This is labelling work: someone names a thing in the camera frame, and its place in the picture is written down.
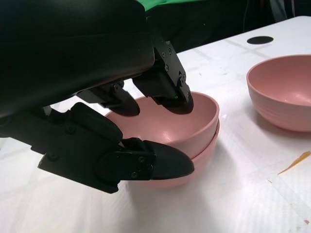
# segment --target bowl rim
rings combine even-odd
[[[196,95],[200,95],[200,96],[203,96],[203,97],[206,97],[208,99],[210,99],[216,106],[216,113],[215,113],[215,116],[213,117],[213,119],[207,124],[205,125],[204,127],[202,127],[200,130],[196,131],[195,133],[189,135],[188,137],[185,137],[183,139],[178,139],[178,140],[175,140],[175,141],[172,141],[170,143],[180,143],[180,142],[183,142],[185,140],[189,140],[190,138],[193,138],[193,137],[196,137],[197,135],[199,135],[200,133],[202,133],[203,131],[205,131],[208,127],[210,127],[219,117],[219,105],[218,103],[216,102],[216,100],[214,98],[212,98],[211,96],[208,96],[206,94],[203,94],[203,93],[200,93],[200,92],[196,92],[196,91],[191,91],[192,94],[196,94]],[[140,99],[144,99],[144,98],[147,98],[145,96],[142,96],[142,97],[139,97],[135,100],[140,100]],[[113,114],[114,112],[110,111],[109,113],[107,113],[105,116],[108,117],[110,114]]]
[[[257,92],[258,94],[260,94],[260,95],[262,95],[262,96],[264,96],[264,97],[266,97],[266,98],[268,98],[268,99],[277,101],[277,102],[279,102],[279,103],[289,104],[289,105],[293,105],[293,106],[300,106],[300,107],[309,107],[309,108],[310,108],[311,105],[307,105],[307,104],[298,104],[298,103],[291,103],[291,102],[285,102],[285,101],[282,101],[282,100],[278,100],[278,99],[276,99],[276,98],[272,98],[272,97],[270,97],[270,96],[264,94],[263,92],[258,91],[258,90],[251,84],[251,82],[249,81],[249,75],[250,75],[250,73],[251,73],[252,70],[253,70],[254,68],[256,68],[257,66],[260,66],[261,64],[266,63],[266,62],[270,62],[270,61],[272,61],[272,60],[277,60],[277,59],[281,59],[281,58],[289,58],[289,57],[311,57],[311,55],[310,55],[310,54],[286,55],[286,56],[274,57],[274,58],[271,58],[271,59],[262,61],[262,62],[260,62],[260,63],[258,63],[258,64],[256,64],[256,65],[254,65],[254,66],[248,71],[248,73],[247,73],[247,75],[246,75],[247,85],[248,85],[250,88],[252,88],[255,92]]]
[[[205,152],[206,150],[208,150],[209,146],[212,145],[213,143],[216,143],[215,141],[216,141],[217,138],[218,138],[219,129],[220,129],[220,121],[218,120],[218,122],[217,122],[216,133],[215,133],[215,135],[213,136],[213,139],[211,140],[211,142],[209,143],[209,145],[208,145],[201,153],[199,153],[197,156],[195,156],[193,159],[191,159],[193,162],[196,161],[196,160],[199,160],[200,158],[202,158],[202,156],[205,154],[204,152]]]

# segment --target stacked pink bowls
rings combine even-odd
[[[272,124],[311,132],[311,55],[274,58],[247,74],[253,105]]]
[[[177,179],[143,182],[154,187],[173,187],[190,181],[201,173],[212,156],[219,132],[219,106],[204,94],[192,92],[194,108],[190,114],[177,115],[151,98],[136,100],[140,114],[125,117],[110,112],[106,117],[123,132],[123,138],[138,137],[179,149],[192,159],[195,171]]]

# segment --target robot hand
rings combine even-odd
[[[171,44],[150,29],[140,3],[5,0],[0,6],[2,137],[44,154],[39,168],[108,193],[120,180],[193,172],[182,152],[123,139],[113,122],[82,103],[66,113],[50,108],[77,95],[135,116],[139,107],[123,90],[123,80],[132,78],[157,104],[176,114],[192,111],[186,73]]]

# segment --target cable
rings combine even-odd
[[[247,15],[247,11],[248,11],[248,5],[249,5],[249,0],[246,0],[246,8],[245,8],[245,12],[244,12],[244,18],[243,18],[243,32],[245,32],[245,21],[246,21],[246,15]]]
[[[293,16],[296,17],[295,16],[295,2],[294,2],[294,0],[292,0],[292,11],[293,11]]]

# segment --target white tabletop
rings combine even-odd
[[[274,41],[250,45],[253,36]],[[297,17],[179,54],[191,90],[214,97],[221,130],[213,159],[197,180],[173,189],[121,182],[113,195],[37,168],[41,155],[0,141],[1,233],[309,233],[311,135],[289,133],[252,106],[246,73],[256,63],[311,53],[311,17]],[[126,89],[141,93],[131,81]],[[54,108],[65,111],[77,97]],[[100,106],[92,107],[105,114]]]

